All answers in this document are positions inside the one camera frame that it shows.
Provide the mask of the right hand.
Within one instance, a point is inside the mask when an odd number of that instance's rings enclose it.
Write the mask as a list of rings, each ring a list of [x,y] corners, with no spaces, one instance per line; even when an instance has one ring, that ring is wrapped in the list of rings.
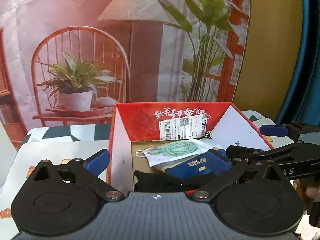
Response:
[[[304,211],[307,211],[313,202],[319,202],[319,182],[312,183],[310,180],[294,180],[293,187],[301,198]]]

